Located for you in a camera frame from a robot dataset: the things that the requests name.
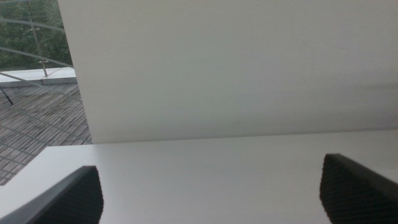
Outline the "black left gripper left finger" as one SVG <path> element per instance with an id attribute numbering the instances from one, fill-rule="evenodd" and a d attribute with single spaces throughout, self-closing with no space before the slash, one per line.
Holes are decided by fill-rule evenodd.
<path id="1" fill-rule="evenodd" d="M 95 166 L 82 166 L 51 188 L 1 218 L 8 224 L 97 224 L 104 208 Z"/>

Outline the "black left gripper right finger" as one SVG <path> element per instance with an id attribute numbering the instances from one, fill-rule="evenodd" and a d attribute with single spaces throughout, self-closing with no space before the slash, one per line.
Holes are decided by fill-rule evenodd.
<path id="1" fill-rule="evenodd" d="M 397 223 L 397 183 L 341 154 L 324 157 L 320 200 L 332 223 Z"/>

